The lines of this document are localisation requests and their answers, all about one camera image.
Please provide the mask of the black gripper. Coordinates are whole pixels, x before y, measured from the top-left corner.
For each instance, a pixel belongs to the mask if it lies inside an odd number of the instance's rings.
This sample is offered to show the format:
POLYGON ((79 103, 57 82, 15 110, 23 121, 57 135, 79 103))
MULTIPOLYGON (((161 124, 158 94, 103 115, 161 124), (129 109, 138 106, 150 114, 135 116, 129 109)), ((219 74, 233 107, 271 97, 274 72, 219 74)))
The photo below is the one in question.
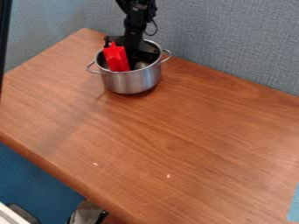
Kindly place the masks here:
POLYGON ((137 25, 130 24, 126 21, 125 27, 126 32, 122 36, 105 37, 105 48, 110 47, 113 42, 115 42, 118 46, 123 46, 126 48, 126 55, 131 67, 130 70, 133 70, 137 62, 139 60, 150 62, 158 56, 158 51, 150 44, 146 43, 146 40, 143 39, 147 24, 137 25))

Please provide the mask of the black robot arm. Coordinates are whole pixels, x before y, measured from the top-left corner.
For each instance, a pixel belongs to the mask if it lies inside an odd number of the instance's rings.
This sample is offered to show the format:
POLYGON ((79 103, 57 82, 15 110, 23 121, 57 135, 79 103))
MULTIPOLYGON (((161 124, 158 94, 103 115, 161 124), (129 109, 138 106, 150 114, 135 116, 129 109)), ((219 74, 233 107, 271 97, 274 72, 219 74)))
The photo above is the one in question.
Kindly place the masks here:
POLYGON ((105 37, 103 54, 113 72, 129 72, 139 61, 150 63, 159 56, 157 48, 145 40, 147 25, 157 26, 158 8, 155 0, 117 0, 117 3, 126 13, 126 32, 122 36, 105 37))

